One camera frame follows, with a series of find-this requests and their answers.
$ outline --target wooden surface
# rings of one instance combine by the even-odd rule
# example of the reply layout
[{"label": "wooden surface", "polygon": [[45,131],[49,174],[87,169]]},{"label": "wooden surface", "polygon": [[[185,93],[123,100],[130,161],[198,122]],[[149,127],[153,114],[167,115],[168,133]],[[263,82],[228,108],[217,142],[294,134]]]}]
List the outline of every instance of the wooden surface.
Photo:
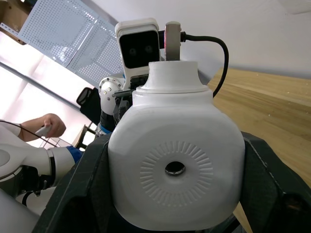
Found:
[{"label": "wooden surface", "polygon": [[[208,84],[212,90],[221,72]],[[241,131],[264,139],[311,187],[311,79],[231,69],[214,104]],[[234,214],[252,232],[241,205]]]}]

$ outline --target camera lens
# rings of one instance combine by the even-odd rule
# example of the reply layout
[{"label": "camera lens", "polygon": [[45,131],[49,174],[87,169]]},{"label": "camera lens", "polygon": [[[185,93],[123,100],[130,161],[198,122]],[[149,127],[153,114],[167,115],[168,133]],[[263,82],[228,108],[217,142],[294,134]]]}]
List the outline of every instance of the camera lens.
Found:
[{"label": "camera lens", "polygon": [[146,53],[152,53],[152,52],[153,52],[153,49],[152,49],[152,47],[151,47],[150,45],[147,45],[147,46],[145,47],[145,51],[146,51]]},{"label": "camera lens", "polygon": [[136,49],[133,49],[133,48],[130,49],[129,52],[130,52],[130,55],[133,56],[133,57],[136,56],[136,54],[137,54]]}]

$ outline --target pegboard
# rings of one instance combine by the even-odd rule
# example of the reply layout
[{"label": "pegboard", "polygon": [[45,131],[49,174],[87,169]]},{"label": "pegboard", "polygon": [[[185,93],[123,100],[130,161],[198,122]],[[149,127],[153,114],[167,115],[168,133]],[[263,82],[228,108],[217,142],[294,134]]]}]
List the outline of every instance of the pegboard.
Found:
[{"label": "pegboard", "polygon": [[18,37],[67,67],[98,17],[80,0],[38,0]]},{"label": "pegboard", "polygon": [[67,68],[95,87],[123,72],[114,27],[99,17]]}]

